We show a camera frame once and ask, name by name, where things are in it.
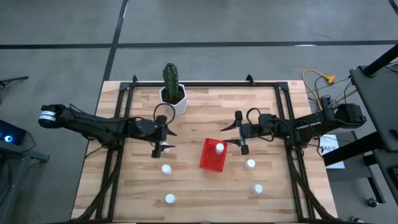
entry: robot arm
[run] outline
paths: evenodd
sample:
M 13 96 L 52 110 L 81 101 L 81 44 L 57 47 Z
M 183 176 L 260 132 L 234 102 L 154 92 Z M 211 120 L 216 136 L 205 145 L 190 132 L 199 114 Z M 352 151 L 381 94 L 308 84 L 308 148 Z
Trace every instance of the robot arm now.
M 297 118 L 294 121 L 280 119 L 273 114 L 261 114 L 257 108 L 252 108 L 246 114 L 248 119 L 252 110 L 258 110 L 258 124 L 248 122 L 243 124 L 241 111 L 235 112 L 235 122 L 222 129 L 227 131 L 239 128 L 239 139 L 224 140 L 241 147 L 243 155 L 249 154 L 249 148 L 246 145 L 246 139 L 262 138 L 271 136 L 266 141 L 272 141 L 273 138 L 289 138 L 288 144 L 294 147 L 306 147 L 311 138 L 326 134 L 337 128 L 358 128 L 366 122 L 362 115 L 361 108 L 355 104 L 342 104 L 336 108 L 329 106 L 328 99 L 322 99 L 323 110 Z
M 167 117 L 158 116 L 155 122 L 141 117 L 102 118 L 87 114 L 74 106 L 43 105 L 39 124 L 44 128 L 66 128 L 80 133 L 85 138 L 95 138 L 103 146 L 112 147 L 125 138 L 140 139 L 155 143 L 152 157 L 159 158 L 161 152 L 173 147 L 163 145 L 167 135 L 176 136 L 167 127 Z

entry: gray concrete floor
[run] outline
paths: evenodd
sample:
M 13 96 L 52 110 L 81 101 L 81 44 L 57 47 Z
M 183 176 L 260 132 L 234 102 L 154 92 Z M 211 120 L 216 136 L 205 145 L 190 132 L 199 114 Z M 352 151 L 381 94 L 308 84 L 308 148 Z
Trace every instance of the gray concrete floor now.
M 122 0 L 0 1 L 1 44 L 111 43 Z M 394 40 L 398 17 L 388 0 L 130 0 L 120 42 Z M 118 49 L 110 80 L 160 80 L 162 67 L 176 63 L 181 80 L 300 80 L 306 68 L 348 77 L 348 70 L 372 62 L 390 45 L 324 47 L 226 47 Z M 60 222 L 70 218 L 87 141 L 37 123 L 42 104 L 73 103 L 94 113 L 109 49 L 0 50 L 0 79 L 28 75 L 1 94 L 1 119 L 30 131 L 48 164 L 25 178 L 13 223 Z M 309 83 L 317 76 L 309 73 Z M 348 80 L 324 88 L 336 97 Z M 358 95 L 348 102 L 361 105 Z M 374 131 L 371 121 L 358 137 Z M 331 183 L 339 217 L 396 223 L 397 205 L 374 167 L 387 203 L 369 208 L 367 180 Z

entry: bottle cap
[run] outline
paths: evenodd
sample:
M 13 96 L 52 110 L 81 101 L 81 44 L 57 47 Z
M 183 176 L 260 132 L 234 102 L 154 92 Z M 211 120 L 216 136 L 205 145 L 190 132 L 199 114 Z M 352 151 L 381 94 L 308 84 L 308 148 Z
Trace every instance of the bottle cap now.
M 172 168 L 169 165 L 165 164 L 165 165 L 162 166 L 162 172 L 164 174 L 171 174 L 172 173 Z
M 253 169 L 254 166 L 256 165 L 256 162 L 253 159 L 249 159 L 248 161 L 246 161 L 246 163 L 244 164 L 246 169 Z
M 216 145 L 216 153 L 217 153 L 217 154 L 221 154 L 221 153 L 223 153 L 223 151 L 224 151 L 224 145 L 223 145 L 223 143 L 218 143 L 218 144 Z
M 252 188 L 253 194 L 261 194 L 262 186 L 260 184 L 255 184 Z
M 169 203 L 169 204 L 174 203 L 174 201 L 175 201 L 175 196 L 174 196 L 174 194 L 168 194 L 168 195 L 166 195 L 165 200 L 166 200 L 166 202 Z

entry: red basket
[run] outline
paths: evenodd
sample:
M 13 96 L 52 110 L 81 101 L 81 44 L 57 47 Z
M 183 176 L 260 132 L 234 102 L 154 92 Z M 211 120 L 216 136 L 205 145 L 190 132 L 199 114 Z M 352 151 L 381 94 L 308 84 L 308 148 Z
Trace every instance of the red basket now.
M 216 145 L 218 143 L 224 145 L 224 151 L 221 154 L 216 153 Z M 224 169 L 227 145 L 227 142 L 206 138 L 205 146 L 201 154 L 200 168 L 222 172 Z

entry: cactus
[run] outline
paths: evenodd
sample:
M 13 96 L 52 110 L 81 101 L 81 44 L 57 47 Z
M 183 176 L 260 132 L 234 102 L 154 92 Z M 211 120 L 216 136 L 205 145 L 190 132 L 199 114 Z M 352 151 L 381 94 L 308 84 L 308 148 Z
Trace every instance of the cactus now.
M 178 71 L 173 63 L 168 63 L 163 69 L 163 79 L 165 84 L 166 94 L 169 96 L 172 103 L 178 101 Z

